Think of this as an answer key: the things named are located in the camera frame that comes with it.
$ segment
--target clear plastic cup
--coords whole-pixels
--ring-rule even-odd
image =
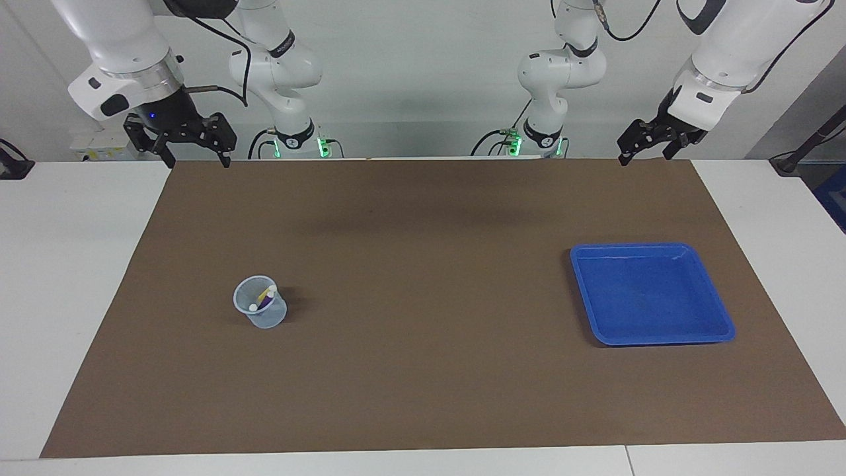
[[[255,311],[250,310],[250,304],[257,304],[255,300],[271,285],[276,285],[276,283],[267,276],[252,276],[241,281],[232,295],[235,308],[249,318],[253,325],[259,329],[270,329],[281,323],[285,319],[285,314],[288,313],[288,304],[282,299],[282,295],[278,291],[270,304]]]

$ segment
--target yellow pen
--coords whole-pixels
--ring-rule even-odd
[[[270,292],[270,291],[273,291],[273,292],[275,293],[275,292],[276,292],[276,290],[277,290],[276,285],[269,285],[269,286],[267,287],[267,289],[265,289],[265,290],[264,290],[264,292],[262,292],[262,293],[259,295],[259,298],[255,300],[255,303],[256,303],[256,304],[261,305],[261,302],[263,302],[263,301],[264,301],[264,298],[265,298],[265,297],[267,297],[267,293],[268,293],[268,292]]]

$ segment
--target blue tray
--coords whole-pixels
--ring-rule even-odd
[[[609,346],[702,344],[734,324],[684,243],[579,245],[570,252],[593,334]]]

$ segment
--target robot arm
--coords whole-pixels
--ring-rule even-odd
[[[699,143],[731,103],[760,80],[767,65],[819,14],[823,0],[677,0],[700,45],[676,77],[657,116],[637,119],[617,140],[620,163],[669,142],[670,159]]]
[[[236,12],[253,58],[247,87],[270,110],[286,156],[319,154],[318,141],[311,140],[317,127],[305,100],[295,91],[320,82],[323,70],[316,55],[288,27],[281,0],[240,0]],[[229,60],[229,71],[239,86],[243,85],[245,56],[235,52]]]
[[[567,115],[561,91],[595,85],[607,66],[598,47],[599,23],[591,0],[562,0],[555,30],[564,48],[532,53],[519,66],[520,84],[531,94],[524,144],[544,155],[558,144]]]
[[[231,12],[235,1],[218,0],[214,7],[220,14],[224,13],[221,8]],[[165,2],[172,7],[171,0]],[[179,5],[196,7],[197,12],[208,8],[198,0],[182,2]],[[129,139],[140,151],[161,156],[168,167],[175,163],[169,142],[193,142],[213,150],[224,166],[229,165],[227,154],[235,148],[237,137],[221,113],[208,118],[197,113],[168,42],[153,23],[147,0],[52,3],[93,60],[68,88],[83,110],[97,120],[132,110],[124,122]]]

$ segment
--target brown table surface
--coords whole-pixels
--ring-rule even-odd
[[[592,336],[568,250],[642,241],[699,252],[735,340]],[[844,438],[690,163],[179,163],[42,456]]]

